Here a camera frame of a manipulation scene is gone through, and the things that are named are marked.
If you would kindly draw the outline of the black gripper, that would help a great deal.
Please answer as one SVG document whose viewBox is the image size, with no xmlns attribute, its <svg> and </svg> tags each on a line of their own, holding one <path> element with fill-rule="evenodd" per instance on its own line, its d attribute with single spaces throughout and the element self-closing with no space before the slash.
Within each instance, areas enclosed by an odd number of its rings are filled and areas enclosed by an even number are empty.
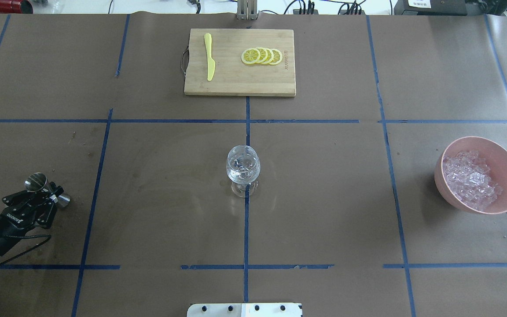
<svg viewBox="0 0 507 317">
<path fill-rule="evenodd" d="M 59 196 L 64 193 L 60 185 L 48 185 L 37 191 L 39 203 L 28 203 L 32 196 L 26 189 L 2 197 L 7 206 L 0 214 L 0 256 L 10 251 L 21 240 L 34 239 L 28 236 L 34 227 L 50 229 L 59 208 Z"/>
</svg>

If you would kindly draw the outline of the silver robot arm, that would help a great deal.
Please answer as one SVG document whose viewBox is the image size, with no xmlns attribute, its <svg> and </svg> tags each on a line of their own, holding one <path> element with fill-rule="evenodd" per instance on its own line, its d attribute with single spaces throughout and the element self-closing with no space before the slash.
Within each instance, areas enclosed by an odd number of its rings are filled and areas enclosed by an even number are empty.
<svg viewBox="0 0 507 317">
<path fill-rule="evenodd" d="M 49 189 L 27 191 L 26 189 L 2 197 L 5 208 L 0 213 L 0 258 L 12 250 L 22 240 L 44 239 L 30 249 L 2 261 L 0 266 L 27 254 L 47 243 L 50 234 L 29 235 L 36 228 L 49 229 L 58 209 L 62 207 L 60 199 L 67 197 L 60 185 L 50 183 Z"/>
</svg>

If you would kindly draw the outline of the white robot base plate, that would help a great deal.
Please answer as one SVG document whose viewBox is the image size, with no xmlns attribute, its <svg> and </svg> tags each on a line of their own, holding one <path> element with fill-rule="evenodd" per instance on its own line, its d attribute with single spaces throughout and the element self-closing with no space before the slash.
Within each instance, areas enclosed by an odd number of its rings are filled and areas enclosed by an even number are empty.
<svg viewBox="0 0 507 317">
<path fill-rule="evenodd" d="M 187 317 L 302 317 L 301 303 L 197 303 L 187 310 Z"/>
</svg>

